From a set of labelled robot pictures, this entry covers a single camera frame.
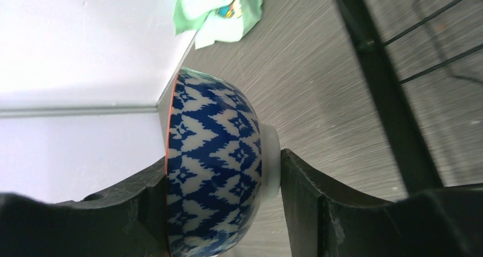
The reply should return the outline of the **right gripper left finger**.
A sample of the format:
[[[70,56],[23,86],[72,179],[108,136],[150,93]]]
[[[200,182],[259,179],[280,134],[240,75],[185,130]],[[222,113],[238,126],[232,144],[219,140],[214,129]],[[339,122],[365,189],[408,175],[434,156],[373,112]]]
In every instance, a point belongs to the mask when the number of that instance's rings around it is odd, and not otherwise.
[[[167,256],[165,161],[81,201],[1,194],[2,256]]]

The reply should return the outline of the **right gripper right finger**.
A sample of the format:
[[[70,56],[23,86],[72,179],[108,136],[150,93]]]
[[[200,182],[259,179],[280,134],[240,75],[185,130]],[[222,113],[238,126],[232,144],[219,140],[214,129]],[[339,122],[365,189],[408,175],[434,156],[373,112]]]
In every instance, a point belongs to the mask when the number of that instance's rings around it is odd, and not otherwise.
[[[482,186],[424,190],[391,202],[281,151],[293,256],[481,256]]]

